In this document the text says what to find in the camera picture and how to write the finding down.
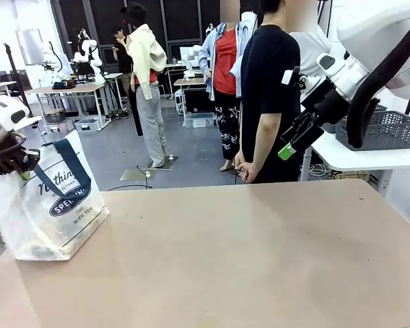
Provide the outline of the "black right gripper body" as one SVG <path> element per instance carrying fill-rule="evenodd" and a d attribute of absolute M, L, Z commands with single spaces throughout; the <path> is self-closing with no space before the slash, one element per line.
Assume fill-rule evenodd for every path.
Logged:
<path fill-rule="evenodd" d="M 303 123 L 300 131 L 306 131 L 315 123 L 335 124 L 349 109 L 349 102 L 338 93 L 329 77 L 301 77 L 301 107 Z"/>

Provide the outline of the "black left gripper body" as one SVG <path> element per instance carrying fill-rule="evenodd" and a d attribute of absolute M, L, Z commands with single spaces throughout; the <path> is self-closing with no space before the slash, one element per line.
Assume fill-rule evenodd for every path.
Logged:
<path fill-rule="evenodd" d="M 24 172 L 24 138 L 19 136 L 6 136 L 0 141 L 0 175 L 12 172 Z"/>

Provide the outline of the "clear shopping bag blue handles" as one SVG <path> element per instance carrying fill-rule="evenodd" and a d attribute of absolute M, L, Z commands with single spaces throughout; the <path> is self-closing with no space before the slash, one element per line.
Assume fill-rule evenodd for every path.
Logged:
<path fill-rule="evenodd" d="M 0 176 L 0 234 L 17 260 L 69 260 L 109 209 L 72 131 L 40 148 L 29 180 Z"/>

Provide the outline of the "person's right forearm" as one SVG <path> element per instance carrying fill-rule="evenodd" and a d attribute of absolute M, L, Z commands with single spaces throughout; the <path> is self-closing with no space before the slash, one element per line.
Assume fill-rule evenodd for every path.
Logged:
<path fill-rule="evenodd" d="M 280 113 L 265 113 L 260 116 L 252 162 L 252 166 L 256 172 L 262 169 L 273 148 L 279 131 L 281 118 L 282 115 Z"/>

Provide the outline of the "person's right hand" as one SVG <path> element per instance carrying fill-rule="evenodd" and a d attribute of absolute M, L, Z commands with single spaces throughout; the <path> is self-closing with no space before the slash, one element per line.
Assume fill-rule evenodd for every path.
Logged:
<path fill-rule="evenodd" d="M 241 180 L 246 183 L 253 183 L 258 175 L 258 170 L 253 163 L 243 162 L 236 167 Z"/>

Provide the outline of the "dark grey plastic basket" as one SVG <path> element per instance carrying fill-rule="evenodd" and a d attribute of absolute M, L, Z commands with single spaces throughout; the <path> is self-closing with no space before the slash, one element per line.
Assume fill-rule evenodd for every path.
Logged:
<path fill-rule="evenodd" d="M 348 142 L 346 118 L 336 124 L 336 140 L 352 151 L 410 149 L 410 116 L 397 111 L 375 111 L 366 129 L 362 147 Z"/>
<path fill-rule="evenodd" d="M 377 105 L 375 111 L 386 111 L 387 107 L 383 105 Z M 327 133 L 334 134 L 336 132 L 337 124 L 325 123 L 322 125 L 322 129 Z"/>

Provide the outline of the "black storage crate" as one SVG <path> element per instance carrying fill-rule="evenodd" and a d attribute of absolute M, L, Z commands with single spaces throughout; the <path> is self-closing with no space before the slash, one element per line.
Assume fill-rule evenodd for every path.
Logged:
<path fill-rule="evenodd" d="M 47 124 L 61 124 L 66 121 L 65 109 L 51 109 L 43 113 L 44 121 Z"/>

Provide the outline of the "mannequin with white shirt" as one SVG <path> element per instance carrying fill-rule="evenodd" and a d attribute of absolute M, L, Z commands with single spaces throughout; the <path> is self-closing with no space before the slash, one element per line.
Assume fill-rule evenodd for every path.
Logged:
<path fill-rule="evenodd" d="M 309 77 L 318 77 L 318 87 L 325 82 L 326 74 L 317 64 L 317 57 L 322 53 L 329 54 L 331 43 L 320 27 L 316 32 L 290 32 L 300 48 L 300 73 Z"/>

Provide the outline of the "white side table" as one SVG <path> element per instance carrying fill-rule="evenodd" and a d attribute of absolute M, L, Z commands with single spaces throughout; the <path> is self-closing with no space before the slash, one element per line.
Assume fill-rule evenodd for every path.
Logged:
<path fill-rule="evenodd" d="M 352 151 L 336 140 L 331 133 L 324 133 L 305 151 L 301 181 L 308 179 L 311 153 L 317 155 L 336 171 L 376 171 L 410 168 L 410 149 Z"/>

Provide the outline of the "clear storage bin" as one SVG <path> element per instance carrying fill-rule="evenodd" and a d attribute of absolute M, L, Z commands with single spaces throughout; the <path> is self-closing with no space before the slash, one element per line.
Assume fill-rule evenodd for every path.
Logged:
<path fill-rule="evenodd" d="M 185 113 L 183 126 L 186 128 L 210 128 L 214 125 L 214 113 Z"/>
<path fill-rule="evenodd" d="M 75 127 L 79 132 L 96 132 L 100 128 L 98 118 L 88 118 L 75 122 Z"/>

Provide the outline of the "person in black T-shirt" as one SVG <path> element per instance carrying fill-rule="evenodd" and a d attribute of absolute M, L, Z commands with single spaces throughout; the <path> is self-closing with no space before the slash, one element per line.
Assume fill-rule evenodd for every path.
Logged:
<path fill-rule="evenodd" d="M 296 182 L 300 169 L 296 157 L 282 160 L 277 153 L 284 147 L 282 134 L 300 114 L 300 94 L 282 84 L 286 70 L 300 64 L 297 41 L 286 32 L 286 0 L 260 0 L 263 22 L 249 40 L 241 64 L 241 149 L 236 167 L 253 162 L 260 116 L 282 115 L 275 143 L 253 183 Z"/>

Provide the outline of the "wooden top workbench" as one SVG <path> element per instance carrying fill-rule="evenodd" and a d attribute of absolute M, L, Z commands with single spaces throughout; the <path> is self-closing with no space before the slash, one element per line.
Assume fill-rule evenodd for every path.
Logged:
<path fill-rule="evenodd" d="M 64 90 L 37 87 L 26 94 L 36 96 L 43 114 L 62 110 L 75 122 L 95 119 L 100 124 L 97 128 L 100 131 L 126 108 L 120 95 L 119 77 L 119 73 L 105 73 L 100 83 L 79 83 Z"/>

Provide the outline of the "black tripod stand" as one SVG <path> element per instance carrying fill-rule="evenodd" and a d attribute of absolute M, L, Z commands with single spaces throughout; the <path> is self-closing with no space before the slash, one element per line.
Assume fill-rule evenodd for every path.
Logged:
<path fill-rule="evenodd" d="M 4 45 L 4 47 L 5 47 L 5 51 L 6 51 L 6 54 L 7 54 L 7 56 L 8 56 L 8 59 L 9 59 L 11 68 L 12 68 L 12 69 L 11 69 L 11 74 L 12 74 L 12 76 L 14 77 L 15 82 L 16 82 L 16 84 L 17 84 L 17 86 L 18 86 L 18 92 L 19 92 L 19 94 L 20 94 L 20 97 L 22 98 L 22 101 L 23 101 L 24 105 L 25 105 L 25 106 L 28 108 L 28 110 L 29 110 L 29 117 L 32 118 L 32 117 L 33 117 L 33 113 L 32 113 L 32 111 L 31 111 L 30 106 L 29 106 L 29 103 L 28 103 L 28 101 L 27 101 L 27 97 L 26 97 L 25 92 L 24 92 L 24 89 L 23 89 L 23 84 L 22 84 L 22 82 L 21 82 L 21 78 L 19 77 L 19 74 L 18 74 L 18 72 L 17 72 L 16 66 L 15 66 L 15 63 L 14 63 L 14 59 L 13 59 L 13 57 L 12 57 L 12 52 L 11 52 L 10 46 L 9 46 L 6 42 L 5 42 L 3 45 Z"/>

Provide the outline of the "mannequin with cream hoodie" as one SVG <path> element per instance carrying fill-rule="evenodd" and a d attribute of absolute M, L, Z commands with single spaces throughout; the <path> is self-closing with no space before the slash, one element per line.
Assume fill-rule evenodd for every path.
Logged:
<path fill-rule="evenodd" d="M 126 53 L 133 61 L 131 90 L 135 93 L 143 137 L 152 160 L 151 167 L 161 168 L 165 164 L 167 140 L 158 76 L 165 69 L 167 56 L 146 22 L 144 6 L 128 0 L 120 12 L 133 28 L 126 37 Z"/>

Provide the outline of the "grey wall board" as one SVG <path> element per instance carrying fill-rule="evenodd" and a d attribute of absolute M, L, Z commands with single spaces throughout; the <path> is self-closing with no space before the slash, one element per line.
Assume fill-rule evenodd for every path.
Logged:
<path fill-rule="evenodd" d="M 42 36 L 39 29 L 15 31 L 21 54 L 26 66 L 39 65 L 44 60 Z"/>

